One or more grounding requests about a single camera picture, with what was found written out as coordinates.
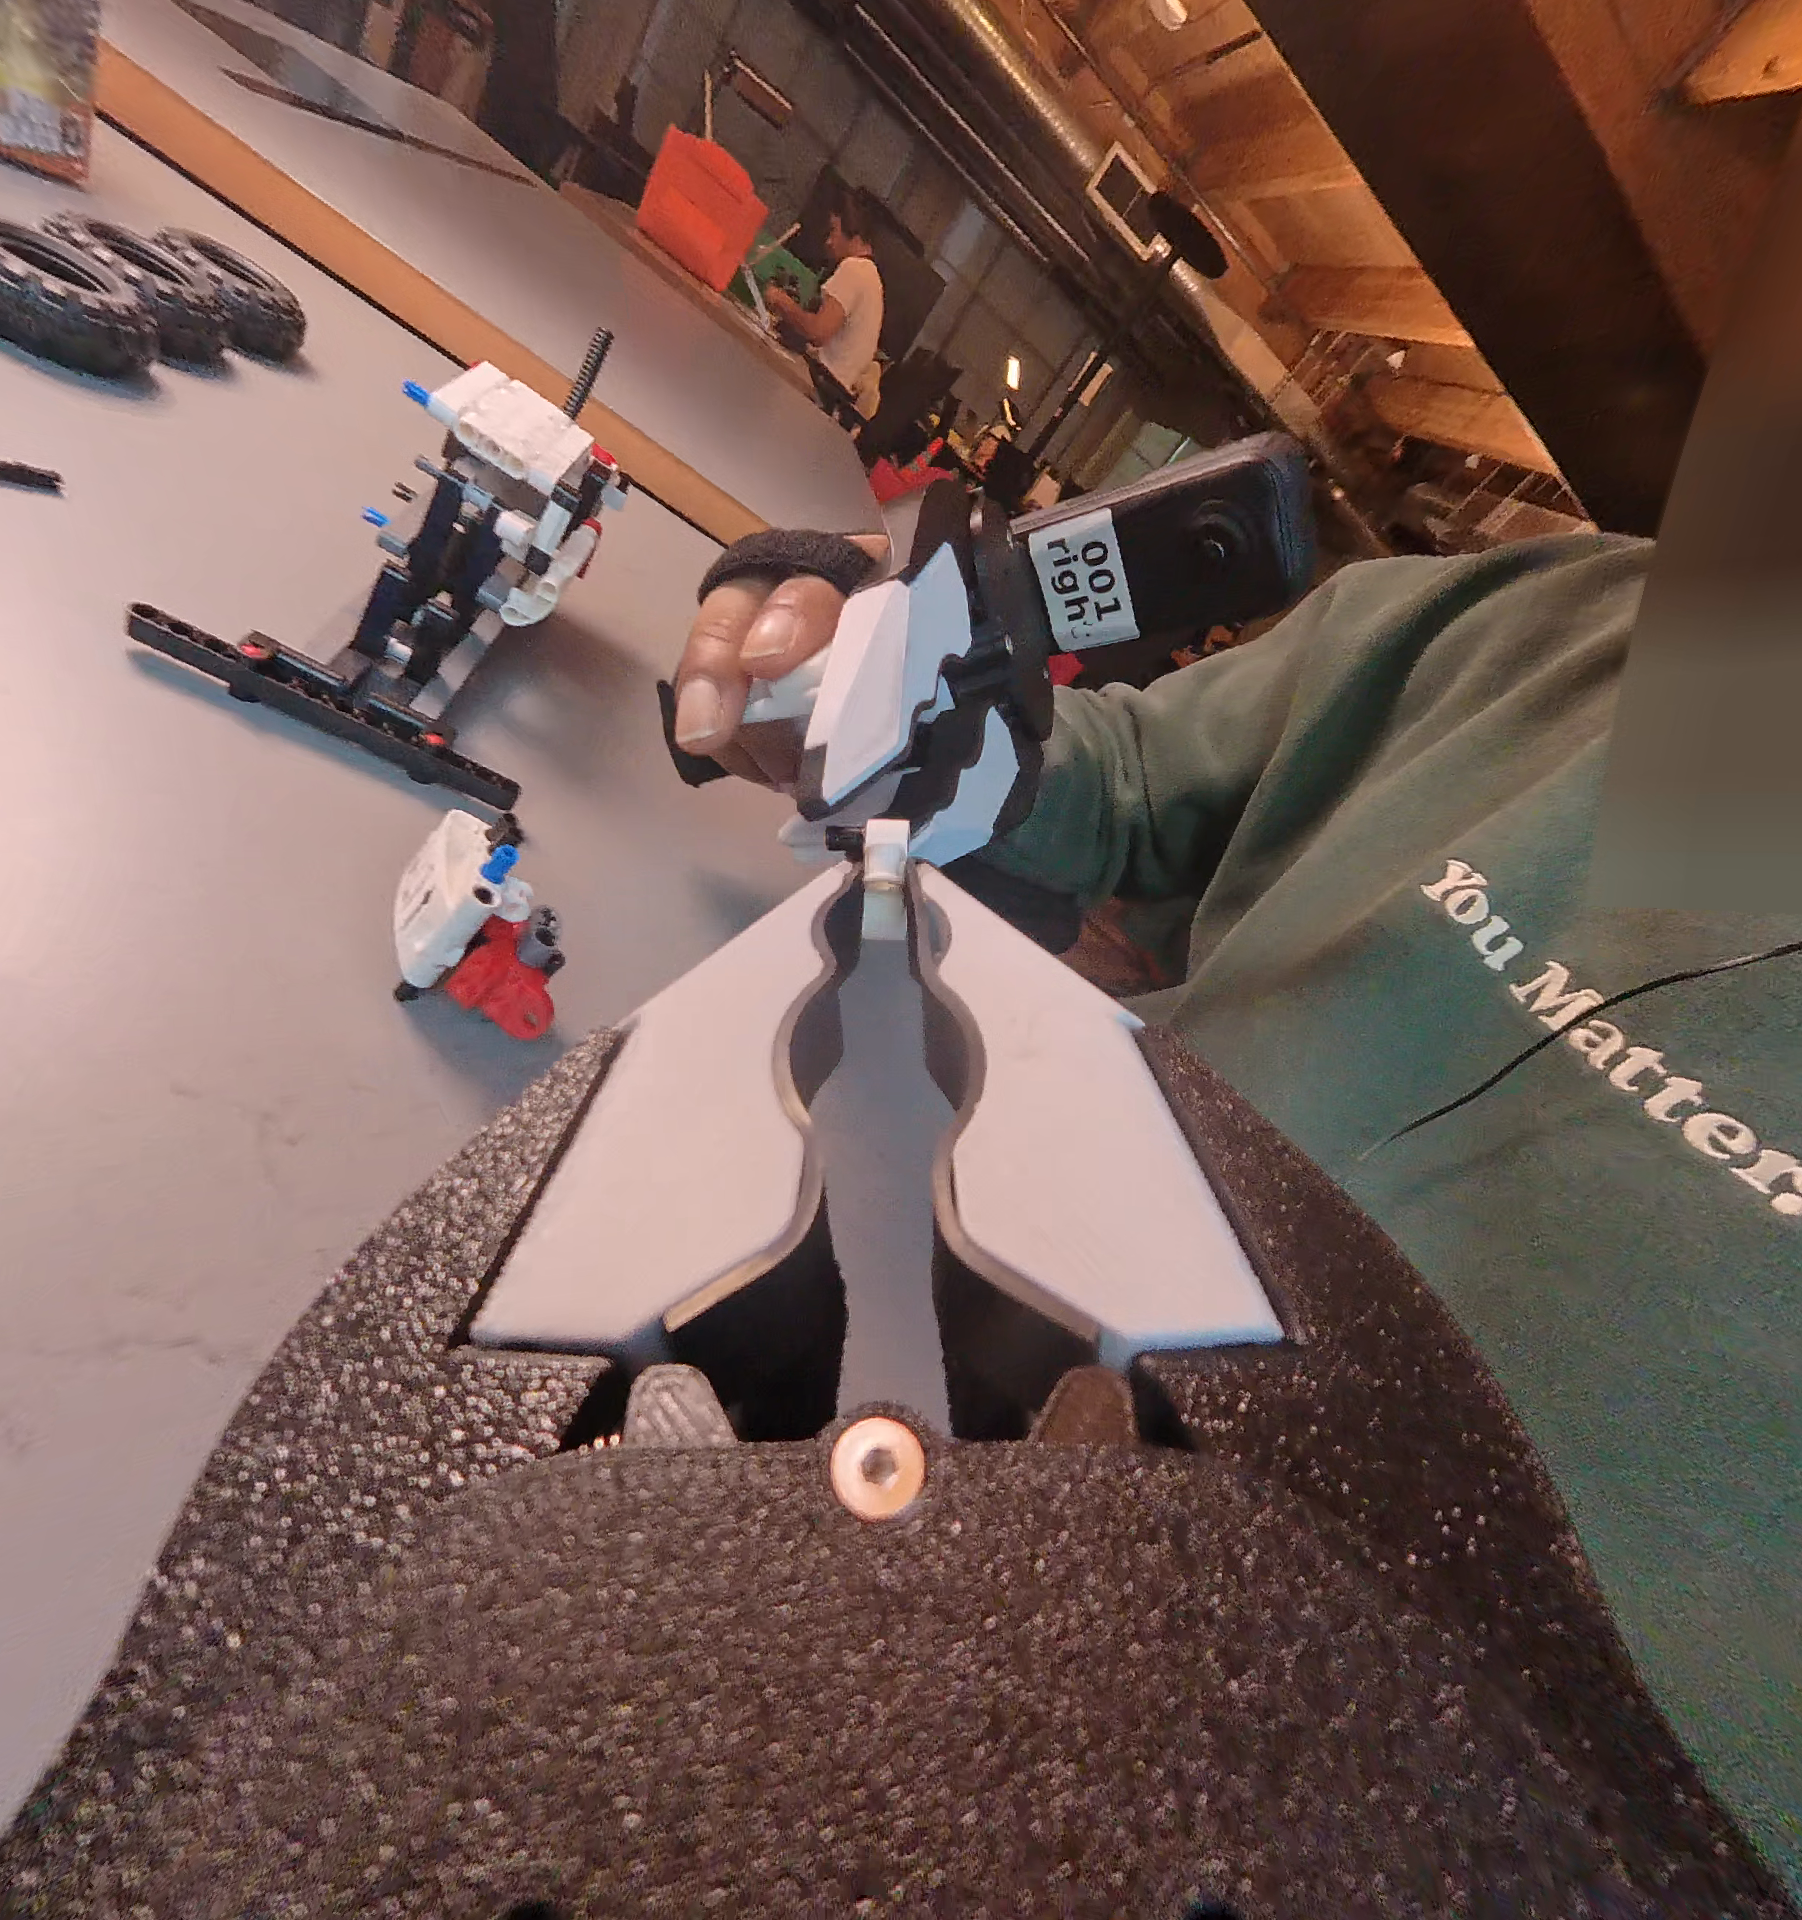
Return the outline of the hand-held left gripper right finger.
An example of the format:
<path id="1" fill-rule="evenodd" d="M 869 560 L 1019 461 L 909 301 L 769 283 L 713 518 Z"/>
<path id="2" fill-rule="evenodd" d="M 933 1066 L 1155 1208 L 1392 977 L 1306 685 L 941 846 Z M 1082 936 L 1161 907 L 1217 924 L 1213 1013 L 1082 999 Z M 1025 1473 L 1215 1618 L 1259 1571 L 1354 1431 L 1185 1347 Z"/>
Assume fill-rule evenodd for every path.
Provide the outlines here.
<path id="1" fill-rule="evenodd" d="M 909 876 L 955 1436 L 1025 1436 L 1075 1367 L 1284 1331 L 1141 1024 L 937 871 Z"/>

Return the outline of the black toy tyre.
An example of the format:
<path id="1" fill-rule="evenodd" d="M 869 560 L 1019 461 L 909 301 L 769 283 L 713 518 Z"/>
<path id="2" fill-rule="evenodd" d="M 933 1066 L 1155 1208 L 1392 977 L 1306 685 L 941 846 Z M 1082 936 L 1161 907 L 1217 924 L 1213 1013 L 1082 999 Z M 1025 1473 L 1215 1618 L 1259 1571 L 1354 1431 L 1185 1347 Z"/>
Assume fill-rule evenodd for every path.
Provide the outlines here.
<path id="1" fill-rule="evenodd" d="M 281 279 L 197 229 L 158 229 L 154 243 L 203 282 L 233 349 L 271 364 L 288 364 L 300 355 L 307 318 Z"/>
<path id="2" fill-rule="evenodd" d="M 118 274 L 1 218 L 0 339 L 99 379 L 131 379 L 159 355 L 154 321 Z"/>
<path id="3" fill-rule="evenodd" d="M 230 346 L 230 325 L 223 299 L 203 270 L 192 269 L 161 241 L 95 214 L 52 214 L 42 229 L 120 275 L 152 321 L 165 363 L 187 366 L 222 363 Z"/>

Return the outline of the wooden plank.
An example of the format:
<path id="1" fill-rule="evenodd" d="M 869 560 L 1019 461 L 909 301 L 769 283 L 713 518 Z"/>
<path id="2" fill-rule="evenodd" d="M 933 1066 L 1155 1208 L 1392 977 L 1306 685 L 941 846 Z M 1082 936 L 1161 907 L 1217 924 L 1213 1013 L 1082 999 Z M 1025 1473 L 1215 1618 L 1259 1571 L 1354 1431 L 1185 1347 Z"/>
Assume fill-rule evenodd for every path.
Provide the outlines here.
<path id="1" fill-rule="evenodd" d="M 108 40 L 99 44 L 95 109 L 120 133 L 437 353 L 463 364 L 495 363 L 545 398 L 566 397 L 570 379 L 561 369 L 444 293 Z M 601 397 L 580 407 L 580 427 L 619 458 L 634 485 L 709 540 L 729 544 L 765 526 L 760 514 L 603 407 Z"/>

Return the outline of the person's right forearm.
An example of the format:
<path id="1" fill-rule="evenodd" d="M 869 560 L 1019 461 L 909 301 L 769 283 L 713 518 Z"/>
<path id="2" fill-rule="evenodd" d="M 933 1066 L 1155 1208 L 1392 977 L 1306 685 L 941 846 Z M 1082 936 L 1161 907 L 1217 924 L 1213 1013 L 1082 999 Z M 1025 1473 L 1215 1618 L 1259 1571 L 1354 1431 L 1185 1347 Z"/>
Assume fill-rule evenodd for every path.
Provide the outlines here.
<path id="1" fill-rule="evenodd" d="M 1403 878 L 1608 738 L 1657 546 L 1620 534 L 1348 563 L 1147 689 L 1060 689 L 1028 821 L 948 874 L 1059 954 L 1103 901 L 1220 928 L 1309 855 Z"/>

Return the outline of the grey desk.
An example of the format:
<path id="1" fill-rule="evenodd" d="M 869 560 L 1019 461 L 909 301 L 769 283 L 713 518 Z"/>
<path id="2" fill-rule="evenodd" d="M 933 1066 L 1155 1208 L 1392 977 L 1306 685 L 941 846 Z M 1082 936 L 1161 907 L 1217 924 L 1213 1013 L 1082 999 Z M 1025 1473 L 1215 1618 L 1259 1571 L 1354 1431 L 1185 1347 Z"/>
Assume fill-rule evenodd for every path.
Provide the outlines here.
<path id="1" fill-rule="evenodd" d="M 282 275 L 310 338 L 108 386 L 0 343 L 0 1834 L 92 1694 L 195 1475 L 356 1243 L 566 1045 L 809 874 L 760 790 L 676 782 L 653 685 L 717 544 L 649 496 L 458 727 L 563 917 L 553 1037 L 390 997 L 390 888 L 449 802 L 132 646 L 127 604 L 336 648 L 362 510 L 419 485 L 443 358 L 101 129 L 91 200 Z"/>

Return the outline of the grey neighbouring table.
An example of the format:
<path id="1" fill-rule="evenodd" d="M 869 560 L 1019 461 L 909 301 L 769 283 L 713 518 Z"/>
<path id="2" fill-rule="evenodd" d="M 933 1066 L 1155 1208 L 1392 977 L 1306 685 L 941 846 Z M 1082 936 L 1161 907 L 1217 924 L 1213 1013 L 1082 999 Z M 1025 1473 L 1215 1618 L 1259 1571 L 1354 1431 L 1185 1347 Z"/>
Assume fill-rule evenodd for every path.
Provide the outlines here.
<path id="1" fill-rule="evenodd" d="M 254 6 L 108 3 L 104 40 L 568 379 L 609 327 L 591 397 L 765 526 L 880 531 L 845 430 L 721 301 L 454 109 Z"/>

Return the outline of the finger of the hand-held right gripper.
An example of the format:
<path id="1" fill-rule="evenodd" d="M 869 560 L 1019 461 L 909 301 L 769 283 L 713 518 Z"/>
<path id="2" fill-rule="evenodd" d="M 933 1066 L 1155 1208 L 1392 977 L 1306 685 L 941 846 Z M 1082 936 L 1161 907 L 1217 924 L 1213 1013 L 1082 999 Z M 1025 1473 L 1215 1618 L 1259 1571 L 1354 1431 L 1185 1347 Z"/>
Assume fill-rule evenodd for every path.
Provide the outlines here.
<path id="1" fill-rule="evenodd" d="M 909 858 L 948 867 L 1008 832 L 1032 805 L 1043 748 L 1006 702 L 902 704 Z"/>
<path id="2" fill-rule="evenodd" d="M 918 721 L 941 711 L 945 663 L 961 661 L 973 637 L 957 563 L 922 563 L 909 581 L 847 595 L 801 734 L 801 817 L 842 817 L 902 773 Z"/>

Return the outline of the partly built toy brick vehicle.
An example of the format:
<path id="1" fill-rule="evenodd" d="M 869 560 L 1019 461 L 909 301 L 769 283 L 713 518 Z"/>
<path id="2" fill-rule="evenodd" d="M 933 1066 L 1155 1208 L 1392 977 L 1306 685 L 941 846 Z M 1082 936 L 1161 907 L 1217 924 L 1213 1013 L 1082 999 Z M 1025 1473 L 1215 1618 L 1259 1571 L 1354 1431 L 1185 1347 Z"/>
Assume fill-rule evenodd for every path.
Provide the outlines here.
<path id="1" fill-rule="evenodd" d="M 561 405 L 492 363 L 435 390 L 404 386 L 444 429 L 440 458 L 415 464 L 433 496 L 406 531 L 364 513 L 387 562 L 330 661 L 261 634 L 222 640 L 144 604 L 126 610 L 127 637 L 236 702 L 508 814 L 518 785 L 458 748 L 447 707 L 504 631 L 553 613 L 601 544 L 603 513 L 625 503 L 619 464 L 577 422 L 613 343 L 595 330 Z"/>

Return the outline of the person's right hand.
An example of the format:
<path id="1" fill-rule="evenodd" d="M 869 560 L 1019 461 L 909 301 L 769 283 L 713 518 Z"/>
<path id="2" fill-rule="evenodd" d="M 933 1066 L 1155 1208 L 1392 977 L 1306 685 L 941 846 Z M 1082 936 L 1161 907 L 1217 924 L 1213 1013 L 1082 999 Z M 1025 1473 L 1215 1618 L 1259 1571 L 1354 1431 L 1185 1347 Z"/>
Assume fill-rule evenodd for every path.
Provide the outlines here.
<path id="1" fill-rule="evenodd" d="M 801 748 L 788 725 L 744 725 L 753 685 L 779 682 L 829 646 L 848 593 L 883 574 L 888 538 L 769 529 L 705 571 L 676 666 L 669 741 L 696 765 L 789 794 Z"/>

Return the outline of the person's green sweater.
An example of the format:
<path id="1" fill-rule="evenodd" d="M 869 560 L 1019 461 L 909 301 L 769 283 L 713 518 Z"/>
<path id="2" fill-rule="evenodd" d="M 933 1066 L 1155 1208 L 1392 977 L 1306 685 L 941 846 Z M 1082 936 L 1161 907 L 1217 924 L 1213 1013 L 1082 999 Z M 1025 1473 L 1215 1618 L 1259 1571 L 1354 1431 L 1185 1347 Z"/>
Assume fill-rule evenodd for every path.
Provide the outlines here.
<path id="1" fill-rule="evenodd" d="M 1403 878 L 1199 907 L 1161 1013 L 1407 1254 L 1802 1905 L 1802 920 L 1584 901 L 1604 748 Z"/>

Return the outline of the orange bin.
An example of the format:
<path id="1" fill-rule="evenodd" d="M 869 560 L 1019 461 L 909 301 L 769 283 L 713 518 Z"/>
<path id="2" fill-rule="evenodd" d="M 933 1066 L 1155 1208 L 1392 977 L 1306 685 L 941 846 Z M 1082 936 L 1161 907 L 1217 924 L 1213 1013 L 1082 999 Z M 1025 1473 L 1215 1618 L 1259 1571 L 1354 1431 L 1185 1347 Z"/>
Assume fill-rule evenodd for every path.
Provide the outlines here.
<path id="1" fill-rule="evenodd" d="M 729 151 L 685 129 L 664 131 L 634 210 L 646 241 L 713 293 L 726 293 L 765 219 L 767 205 Z"/>

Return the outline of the red white black brick subassembly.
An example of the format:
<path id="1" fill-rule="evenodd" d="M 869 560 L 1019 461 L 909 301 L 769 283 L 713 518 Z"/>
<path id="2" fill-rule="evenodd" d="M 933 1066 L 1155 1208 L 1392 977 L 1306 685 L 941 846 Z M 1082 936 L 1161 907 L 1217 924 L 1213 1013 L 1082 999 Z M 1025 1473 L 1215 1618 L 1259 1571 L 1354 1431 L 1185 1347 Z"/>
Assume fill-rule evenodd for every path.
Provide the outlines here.
<path id="1" fill-rule="evenodd" d="M 522 830 L 512 814 L 484 822 L 449 811 L 398 876 L 390 995 L 415 1002 L 440 992 L 517 1042 L 553 1022 L 548 979 L 566 963 L 558 917 L 534 904 L 518 876 Z"/>

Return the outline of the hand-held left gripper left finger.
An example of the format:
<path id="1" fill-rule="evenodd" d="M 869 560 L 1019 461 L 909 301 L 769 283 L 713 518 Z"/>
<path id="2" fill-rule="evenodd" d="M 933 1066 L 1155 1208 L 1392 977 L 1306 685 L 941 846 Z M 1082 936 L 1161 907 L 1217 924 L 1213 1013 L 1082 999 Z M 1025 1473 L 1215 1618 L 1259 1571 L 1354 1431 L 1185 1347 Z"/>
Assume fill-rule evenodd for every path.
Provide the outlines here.
<path id="1" fill-rule="evenodd" d="M 837 1415 L 845 1288 L 811 1104 L 842 1061 L 863 891 L 825 871 L 619 1029 L 470 1341 L 678 1361 L 744 1436 Z"/>

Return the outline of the toy truck box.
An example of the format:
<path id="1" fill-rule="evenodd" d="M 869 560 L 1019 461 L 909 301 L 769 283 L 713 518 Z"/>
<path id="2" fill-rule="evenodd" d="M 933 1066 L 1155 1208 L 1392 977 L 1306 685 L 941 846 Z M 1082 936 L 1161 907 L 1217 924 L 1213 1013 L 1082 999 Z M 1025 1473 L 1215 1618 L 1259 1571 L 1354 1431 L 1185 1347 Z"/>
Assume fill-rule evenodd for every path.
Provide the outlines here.
<path id="1" fill-rule="evenodd" d="M 88 181 L 99 46 L 99 3 L 0 3 L 0 160 Z"/>

